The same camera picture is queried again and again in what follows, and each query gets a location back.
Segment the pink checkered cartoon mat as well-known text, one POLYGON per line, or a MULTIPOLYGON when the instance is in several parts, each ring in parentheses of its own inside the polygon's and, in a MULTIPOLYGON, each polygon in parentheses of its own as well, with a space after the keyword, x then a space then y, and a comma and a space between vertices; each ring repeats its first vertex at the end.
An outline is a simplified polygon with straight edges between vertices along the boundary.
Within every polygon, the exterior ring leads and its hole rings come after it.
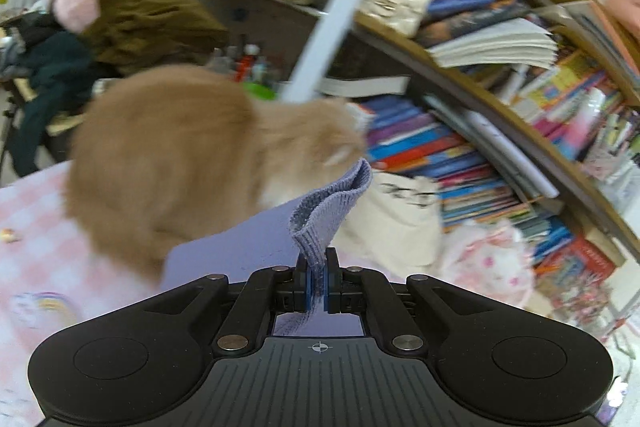
POLYGON ((65 217, 66 162, 1 190, 1 424, 35 426, 35 347, 60 329, 155 294, 155 285, 91 251, 65 217))

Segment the wooden bookshelf with books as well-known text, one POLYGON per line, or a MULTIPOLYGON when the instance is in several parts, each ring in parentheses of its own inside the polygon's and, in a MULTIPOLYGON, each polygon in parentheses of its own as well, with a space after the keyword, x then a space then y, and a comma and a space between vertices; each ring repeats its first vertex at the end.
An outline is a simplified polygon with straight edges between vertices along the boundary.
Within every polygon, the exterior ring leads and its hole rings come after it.
MULTIPOLYGON (((293 74, 299 57, 314 32, 316 23, 326 15, 331 0, 314 0, 299 5, 282 0, 202 0, 216 17, 229 28, 235 38, 247 36, 268 53, 284 57, 283 72, 293 74)), ((611 53, 579 20, 570 17, 561 5, 550 0, 527 0, 536 5, 541 16, 552 21, 552 29, 565 40, 580 46, 606 70, 608 78, 620 94, 620 105, 639 107, 639 89, 634 76, 618 66, 611 53)), ((396 34, 372 18, 356 13, 349 28, 335 38, 339 49, 357 50, 356 60, 349 62, 354 72, 372 64, 396 62, 412 72, 409 90, 413 94, 433 93, 442 101, 465 106, 483 115, 491 129, 500 131, 539 168, 561 192, 567 210, 588 216, 590 225, 598 228, 612 243, 615 256, 624 259, 608 279, 612 297, 601 323, 608 327, 624 319, 628 329, 639 328, 639 192, 630 191, 625 211, 615 208, 597 190, 585 172, 561 157, 551 143, 512 109, 499 102, 490 88, 502 83, 506 68, 498 65, 469 66, 462 69, 442 68, 434 58, 414 41, 396 34), (375 56, 362 53, 375 50, 375 56)))

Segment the pink white bunny plush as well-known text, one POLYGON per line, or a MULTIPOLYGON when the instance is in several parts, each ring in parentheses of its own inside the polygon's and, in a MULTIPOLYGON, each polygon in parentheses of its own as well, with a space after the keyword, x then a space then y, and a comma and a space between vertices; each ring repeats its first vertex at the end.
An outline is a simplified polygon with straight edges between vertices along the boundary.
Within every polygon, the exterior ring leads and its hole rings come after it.
POLYGON ((535 286, 535 248, 509 221, 465 221, 442 242, 436 277, 478 295, 524 308, 535 286))

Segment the olive green cloth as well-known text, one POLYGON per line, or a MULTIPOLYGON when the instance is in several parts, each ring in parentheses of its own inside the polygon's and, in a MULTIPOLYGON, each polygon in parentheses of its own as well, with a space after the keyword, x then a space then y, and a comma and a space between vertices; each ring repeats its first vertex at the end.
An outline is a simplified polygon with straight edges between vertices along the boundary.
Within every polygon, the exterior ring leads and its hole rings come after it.
POLYGON ((229 31, 198 0, 98 0, 100 14, 80 35, 97 62, 124 76, 157 65, 203 65, 229 31))

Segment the purple and mauve sweater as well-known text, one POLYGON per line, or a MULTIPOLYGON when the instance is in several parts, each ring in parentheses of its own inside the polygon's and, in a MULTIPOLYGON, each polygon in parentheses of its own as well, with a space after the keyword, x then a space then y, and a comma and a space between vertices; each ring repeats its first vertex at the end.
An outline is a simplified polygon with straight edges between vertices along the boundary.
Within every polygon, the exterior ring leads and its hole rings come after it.
POLYGON ((174 248, 166 258, 160 290, 169 291, 207 274, 224 274, 231 283, 246 281, 259 269, 292 267, 304 257, 311 272, 310 309, 276 318, 275 336, 359 337, 354 314, 324 311, 322 288, 326 247, 349 210, 369 187, 372 170, 363 159, 340 179, 251 217, 235 227, 174 248))

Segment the orange fluffy cat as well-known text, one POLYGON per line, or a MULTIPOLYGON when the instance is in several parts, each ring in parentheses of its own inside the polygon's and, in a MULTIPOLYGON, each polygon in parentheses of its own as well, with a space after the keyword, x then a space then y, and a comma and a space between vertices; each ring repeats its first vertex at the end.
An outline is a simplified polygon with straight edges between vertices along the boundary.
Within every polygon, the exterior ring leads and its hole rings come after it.
POLYGON ((201 66, 155 67, 89 104, 65 211, 97 254, 155 282, 171 249, 340 179, 366 150, 340 98, 262 101, 201 66))

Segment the cream canvas tote bag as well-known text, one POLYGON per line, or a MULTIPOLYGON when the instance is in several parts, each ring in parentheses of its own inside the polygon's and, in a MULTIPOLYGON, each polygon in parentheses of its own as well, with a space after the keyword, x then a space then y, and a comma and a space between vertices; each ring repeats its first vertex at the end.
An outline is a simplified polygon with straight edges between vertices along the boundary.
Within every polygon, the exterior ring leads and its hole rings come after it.
POLYGON ((439 185, 375 171, 332 239, 341 265, 383 272, 394 282, 426 273, 442 247, 439 185))

